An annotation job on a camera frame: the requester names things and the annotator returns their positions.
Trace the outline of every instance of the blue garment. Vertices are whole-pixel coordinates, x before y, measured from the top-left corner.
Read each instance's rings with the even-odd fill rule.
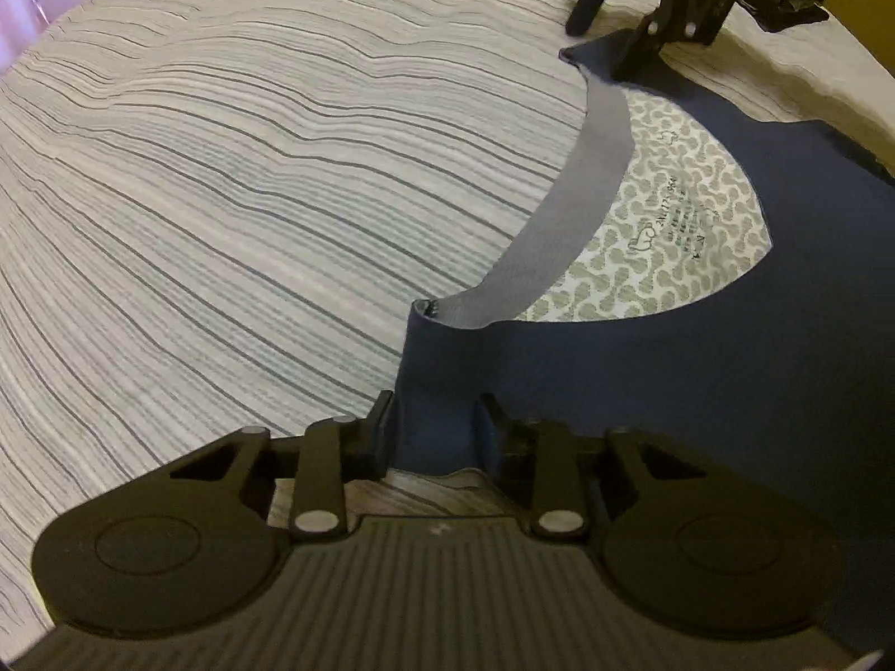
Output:
[[[563,54],[609,79],[624,38]],[[895,626],[892,181],[825,123],[752,120],[659,60],[635,85],[677,102],[739,162],[773,249],[722,291],[643,318],[467,330],[414,305],[394,464],[475,466],[484,393],[580,434],[669,434],[829,519],[847,577],[826,628],[855,649],[883,647]]]

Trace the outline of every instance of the gray fabric strip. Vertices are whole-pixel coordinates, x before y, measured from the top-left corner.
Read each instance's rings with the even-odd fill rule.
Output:
[[[482,282],[437,302],[440,323],[473,329],[512,320],[565,273],[609,212],[634,154],[628,101],[621,88],[581,72],[587,113],[566,165]]]

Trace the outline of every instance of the bed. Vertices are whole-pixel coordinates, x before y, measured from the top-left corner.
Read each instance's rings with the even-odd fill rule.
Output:
[[[90,0],[3,75],[0,658],[50,626],[29,558],[55,515],[393,385],[411,302],[476,284],[576,138],[573,1]],[[656,1],[608,0],[591,35]],[[895,171],[895,80],[835,18],[769,35],[735,8],[663,57]],[[500,501],[474,471],[350,500]]]

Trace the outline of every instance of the white striped cloth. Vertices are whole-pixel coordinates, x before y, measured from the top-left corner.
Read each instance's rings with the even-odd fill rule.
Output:
[[[3,75],[0,658],[48,628],[29,559],[55,515],[393,385],[410,302],[476,284],[573,144],[570,1],[92,0]],[[594,32],[656,1],[609,0]],[[666,58],[895,163],[892,79],[835,20],[737,10]],[[352,497],[493,506],[401,475]]]

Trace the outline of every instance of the mattress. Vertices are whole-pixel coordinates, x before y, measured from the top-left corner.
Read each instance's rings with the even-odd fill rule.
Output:
[[[58,513],[394,385],[411,302],[477,284],[574,144],[572,1],[91,0],[3,75],[0,658],[50,626],[29,558]],[[591,35],[657,1],[608,0]],[[769,35],[735,8],[662,57],[895,166],[895,81],[835,18]],[[349,500],[502,501],[475,471]]]

